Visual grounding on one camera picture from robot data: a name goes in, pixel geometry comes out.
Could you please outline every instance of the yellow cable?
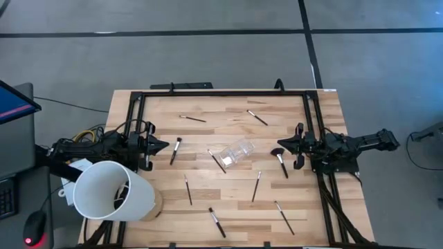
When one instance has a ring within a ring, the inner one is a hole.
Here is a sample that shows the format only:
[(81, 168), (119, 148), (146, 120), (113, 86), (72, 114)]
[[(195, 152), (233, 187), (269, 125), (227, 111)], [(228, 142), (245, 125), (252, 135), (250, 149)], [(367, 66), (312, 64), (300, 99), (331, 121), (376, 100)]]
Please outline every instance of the yellow cable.
[(92, 142), (95, 142), (96, 141), (96, 134), (91, 130), (82, 131), (79, 134), (77, 134), (73, 139), (74, 142), (78, 142), (78, 138), (81, 138), (84, 134), (88, 134), (88, 133), (92, 135)]

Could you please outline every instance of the wooden tabletop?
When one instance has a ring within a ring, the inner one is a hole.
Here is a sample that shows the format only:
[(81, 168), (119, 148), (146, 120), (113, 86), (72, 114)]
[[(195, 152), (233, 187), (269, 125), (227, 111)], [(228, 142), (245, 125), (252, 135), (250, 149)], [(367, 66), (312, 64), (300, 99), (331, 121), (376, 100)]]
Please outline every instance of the wooden tabletop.
[[(107, 130), (125, 121), (130, 93), (129, 90), (114, 92)], [(318, 95), (325, 126), (346, 133), (337, 92), (318, 91)], [(247, 109), (269, 126), (248, 114)], [(136, 118), (137, 111), (136, 106), (133, 118)], [(311, 111), (316, 125), (312, 106)], [(187, 120), (179, 115), (207, 122)], [(138, 172), (161, 191), (164, 208), (153, 221), (128, 222), (124, 246), (169, 246), (169, 242), (195, 247), (262, 246), (264, 241), (270, 241), (272, 246), (328, 244), (317, 180), (310, 170), (308, 158), (301, 170), (294, 170), (295, 156), (286, 151), (283, 155), (289, 174), (286, 179), (278, 159), (269, 154), (273, 148), (279, 147), (278, 139), (294, 135), (299, 122), (306, 127), (301, 97), (149, 97), (143, 119), (156, 125), (154, 135), (158, 139), (170, 143), (157, 156), (151, 157), (153, 171)], [(173, 166), (170, 166), (177, 137), (183, 141)], [(207, 149), (215, 154), (242, 138), (249, 139), (255, 150), (224, 174)], [(262, 175), (252, 203), (259, 171)], [(188, 177), (193, 205), (188, 200), (184, 174)], [(349, 174), (336, 174), (336, 177), (343, 211), (364, 237), (373, 240), (359, 182)], [(290, 233), (274, 200), (279, 201), (295, 235)], [(225, 230), (225, 239), (217, 229), (209, 207), (213, 208)], [(339, 240), (333, 212), (332, 219), (336, 240)], [(100, 221), (89, 221), (88, 237), (98, 225)], [(117, 227), (115, 222), (111, 241), (116, 239)]]

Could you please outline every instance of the computer monitor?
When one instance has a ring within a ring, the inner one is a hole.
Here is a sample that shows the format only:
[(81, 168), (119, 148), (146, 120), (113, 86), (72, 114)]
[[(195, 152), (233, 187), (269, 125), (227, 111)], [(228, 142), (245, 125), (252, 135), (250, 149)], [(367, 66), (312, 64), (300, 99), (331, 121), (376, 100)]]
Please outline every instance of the computer monitor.
[(0, 80), (0, 125), (40, 110), (36, 102)]

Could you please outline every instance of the wood grain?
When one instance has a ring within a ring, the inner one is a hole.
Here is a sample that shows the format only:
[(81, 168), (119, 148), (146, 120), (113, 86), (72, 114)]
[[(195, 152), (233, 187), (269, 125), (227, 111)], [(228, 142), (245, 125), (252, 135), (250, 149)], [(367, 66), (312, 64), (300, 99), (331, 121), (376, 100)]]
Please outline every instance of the wood grain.
[[(131, 91), (114, 92), (107, 129), (125, 121)], [(337, 92), (318, 91), (326, 127), (346, 133)], [(311, 105), (318, 134), (314, 106)], [(266, 127), (246, 110), (250, 109), (269, 123)], [(179, 115), (206, 120), (206, 123), (179, 118)], [(316, 177), (310, 162), (293, 170), (295, 156), (283, 155), (289, 173), (286, 179), (278, 160), (269, 152), (278, 147), (277, 139), (293, 136), (299, 122), (306, 125), (299, 97), (161, 97), (148, 98), (144, 120), (156, 125), (157, 138), (171, 146), (151, 157), (152, 172), (139, 172), (164, 198), (162, 214), (150, 222), (128, 222), (124, 246), (325, 246), (327, 236)], [(173, 166), (169, 159), (177, 137), (183, 138)], [(247, 138), (256, 146), (253, 154), (224, 174), (207, 149), (217, 153), (239, 139)], [(255, 202), (251, 202), (255, 179), (262, 177)], [(189, 204), (183, 175), (188, 177), (193, 205)], [(354, 225), (369, 240), (372, 229), (359, 183), (348, 174), (337, 174), (342, 206)], [(293, 236), (277, 210), (278, 200), (294, 232)], [(212, 207), (226, 231), (223, 239), (208, 208)], [(338, 226), (333, 219), (336, 239)], [(91, 236), (100, 221), (89, 221)], [(118, 223), (114, 223), (115, 239)]]

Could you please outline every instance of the keyboard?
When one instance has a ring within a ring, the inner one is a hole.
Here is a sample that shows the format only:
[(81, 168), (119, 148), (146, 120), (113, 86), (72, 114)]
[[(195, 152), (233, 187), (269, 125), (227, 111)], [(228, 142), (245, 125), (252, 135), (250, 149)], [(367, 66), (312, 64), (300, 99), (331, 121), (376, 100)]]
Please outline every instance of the keyboard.
[(15, 181), (8, 178), (0, 181), (0, 220), (17, 213)]

